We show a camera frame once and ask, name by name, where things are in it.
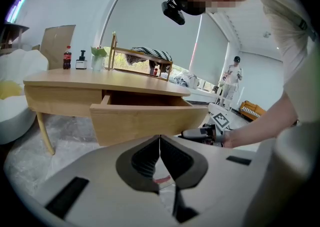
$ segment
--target roller shade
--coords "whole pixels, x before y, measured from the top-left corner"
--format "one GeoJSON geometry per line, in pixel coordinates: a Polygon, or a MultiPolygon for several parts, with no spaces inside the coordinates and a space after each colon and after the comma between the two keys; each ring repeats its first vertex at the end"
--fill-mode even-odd
{"type": "Polygon", "coordinates": [[[190,71],[198,78],[217,85],[224,67],[227,47],[226,36],[211,17],[204,13],[190,71]]]}
{"type": "Polygon", "coordinates": [[[119,48],[167,51],[175,65],[189,69],[200,16],[184,14],[185,25],[178,25],[163,14],[164,1],[167,0],[118,0],[106,25],[102,46],[110,47],[115,31],[119,48]]]}

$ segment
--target table leg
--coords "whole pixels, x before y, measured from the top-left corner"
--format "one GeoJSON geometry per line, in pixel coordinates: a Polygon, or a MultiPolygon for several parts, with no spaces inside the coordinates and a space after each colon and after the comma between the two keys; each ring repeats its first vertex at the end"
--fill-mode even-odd
{"type": "Polygon", "coordinates": [[[41,112],[36,112],[36,117],[38,118],[38,123],[39,123],[39,127],[40,127],[40,131],[41,131],[41,134],[42,134],[42,138],[43,138],[44,144],[45,144],[46,148],[48,149],[48,151],[52,155],[54,155],[55,154],[55,150],[54,150],[54,148],[52,147],[52,145],[50,143],[50,140],[49,140],[49,137],[48,137],[48,133],[47,133],[47,130],[46,130],[46,126],[45,126],[44,120],[42,118],[42,113],[41,112]]]}
{"type": "Polygon", "coordinates": [[[168,76],[166,77],[166,81],[169,80],[169,76],[170,76],[171,70],[172,70],[172,63],[170,64],[170,69],[169,69],[169,72],[168,72],[168,76]]]}
{"type": "Polygon", "coordinates": [[[22,28],[19,30],[18,49],[21,49],[22,28]]]}
{"type": "Polygon", "coordinates": [[[113,54],[112,54],[112,63],[111,63],[111,69],[113,69],[113,68],[114,68],[115,53],[116,53],[116,51],[115,51],[115,50],[113,50],[113,54]]]}

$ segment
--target white chair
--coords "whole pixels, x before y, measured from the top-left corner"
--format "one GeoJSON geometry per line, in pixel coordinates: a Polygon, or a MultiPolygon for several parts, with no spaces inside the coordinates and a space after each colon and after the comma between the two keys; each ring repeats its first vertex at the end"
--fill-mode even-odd
{"type": "MultiPolygon", "coordinates": [[[[24,78],[46,71],[49,63],[38,50],[14,52],[0,56],[0,81],[14,81],[24,88],[24,78]]],[[[36,113],[28,108],[25,95],[0,99],[0,144],[21,137],[34,122],[36,113]]]]}

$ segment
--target orange sofa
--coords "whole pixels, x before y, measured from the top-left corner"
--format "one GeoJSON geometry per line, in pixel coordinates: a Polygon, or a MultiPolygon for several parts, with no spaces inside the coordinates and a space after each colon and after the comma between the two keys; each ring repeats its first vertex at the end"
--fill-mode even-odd
{"type": "Polygon", "coordinates": [[[241,103],[239,113],[254,121],[258,118],[257,115],[261,116],[265,114],[266,111],[256,104],[253,104],[249,101],[244,101],[243,103],[241,103]]]}

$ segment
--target soap dispenser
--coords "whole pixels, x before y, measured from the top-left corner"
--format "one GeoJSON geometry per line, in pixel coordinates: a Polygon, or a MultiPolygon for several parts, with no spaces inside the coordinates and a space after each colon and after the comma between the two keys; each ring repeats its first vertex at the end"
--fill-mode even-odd
{"type": "Polygon", "coordinates": [[[75,68],[78,70],[85,70],[87,68],[87,60],[85,60],[85,50],[81,50],[79,60],[75,61],[75,68]]]}

